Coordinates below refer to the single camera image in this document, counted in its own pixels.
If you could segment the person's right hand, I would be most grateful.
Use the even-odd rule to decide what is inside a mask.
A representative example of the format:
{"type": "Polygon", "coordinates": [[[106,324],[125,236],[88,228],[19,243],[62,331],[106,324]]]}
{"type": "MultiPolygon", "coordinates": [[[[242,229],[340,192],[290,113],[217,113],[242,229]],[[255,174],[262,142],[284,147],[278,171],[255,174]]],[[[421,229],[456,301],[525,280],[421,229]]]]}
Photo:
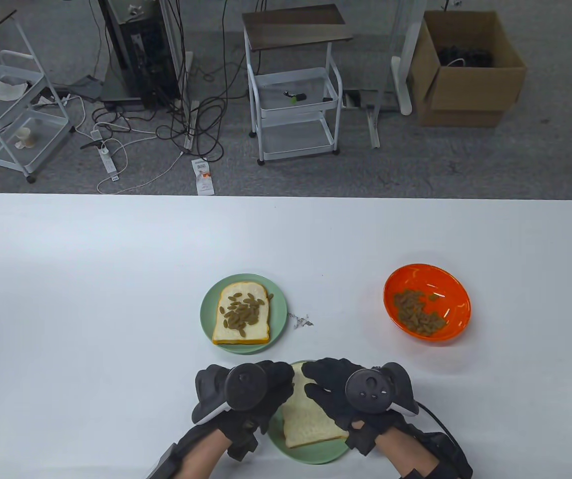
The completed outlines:
{"type": "Polygon", "coordinates": [[[364,456],[380,436],[393,430],[412,436],[404,415],[389,408],[395,403],[409,411],[409,401],[414,399],[410,378],[400,365],[388,363],[388,367],[368,369],[345,358],[306,361],[301,367],[311,380],[304,386],[306,396],[348,433],[348,447],[364,456]]]}

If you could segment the person's left hand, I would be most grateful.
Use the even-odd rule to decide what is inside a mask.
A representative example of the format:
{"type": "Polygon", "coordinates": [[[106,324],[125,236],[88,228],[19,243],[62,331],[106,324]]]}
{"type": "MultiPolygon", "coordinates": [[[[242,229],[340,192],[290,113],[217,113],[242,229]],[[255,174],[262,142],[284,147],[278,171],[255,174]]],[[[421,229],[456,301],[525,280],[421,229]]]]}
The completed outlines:
{"type": "Polygon", "coordinates": [[[293,394],[294,370],[283,361],[261,361],[256,363],[267,379],[267,390],[263,398],[252,408],[241,411],[231,409],[220,413],[212,420],[216,429],[234,445],[254,440],[256,431],[267,433],[270,420],[279,407],[293,394]]]}

